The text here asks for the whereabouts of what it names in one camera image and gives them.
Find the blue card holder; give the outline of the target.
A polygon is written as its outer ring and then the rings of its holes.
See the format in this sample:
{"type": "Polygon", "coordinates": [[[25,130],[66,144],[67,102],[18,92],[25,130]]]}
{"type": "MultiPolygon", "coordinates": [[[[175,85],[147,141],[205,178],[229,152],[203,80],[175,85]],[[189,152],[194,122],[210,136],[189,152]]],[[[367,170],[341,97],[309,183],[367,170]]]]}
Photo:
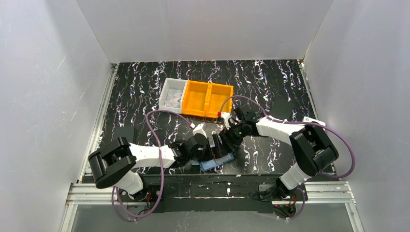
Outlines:
{"type": "Polygon", "coordinates": [[[201,171],[206,172],[222,164],[230,162],[233,159],[234,159],[234,155],[232,153],[228,153],[226,156],[223,156],[222,158],[219,158],[219,159],[211,159],[208,161],[201,161],[201,162],[198,162],[197,160],[192,160],[190,161],[190,163],[191,165],[194,165],[194,166],[200,166],[201,171]]]}

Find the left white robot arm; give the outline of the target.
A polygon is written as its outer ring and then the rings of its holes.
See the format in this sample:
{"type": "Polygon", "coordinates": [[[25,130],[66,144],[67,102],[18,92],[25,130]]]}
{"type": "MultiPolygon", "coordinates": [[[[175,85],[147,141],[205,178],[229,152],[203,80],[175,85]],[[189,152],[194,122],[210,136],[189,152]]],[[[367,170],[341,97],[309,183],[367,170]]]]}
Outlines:
{"type": "Polygon", "coordinates": [[[118,137],[88,157],[96,188],[117,187],[134,195],[144,189],[143,178],[132,172],[134,168],[177,168],[193,160],[203,166],[214,164],[228,152],[218,136],[213,137],[214,145],[205,135],[197,133],[187,140],[176,140],[161,147],[136,145],[125,137],[118,137]]]}

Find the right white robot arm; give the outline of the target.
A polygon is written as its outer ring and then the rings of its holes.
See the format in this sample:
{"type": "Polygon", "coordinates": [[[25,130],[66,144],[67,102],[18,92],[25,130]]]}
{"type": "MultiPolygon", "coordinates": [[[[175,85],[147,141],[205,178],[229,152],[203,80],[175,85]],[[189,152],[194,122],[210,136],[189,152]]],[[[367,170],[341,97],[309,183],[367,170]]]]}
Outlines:
{"type": "Polygon", "coordinates": [[[222,144],[234,151],[247,136],[270,137],[289,144],[296,163],[276,180],[276,189],[291,191],[323,171],[338,159],[339,153],[321,124],[281,122],[241,106],[235,117],[228,112],[218,112],[225,128],[219,133],[222,144]]]}

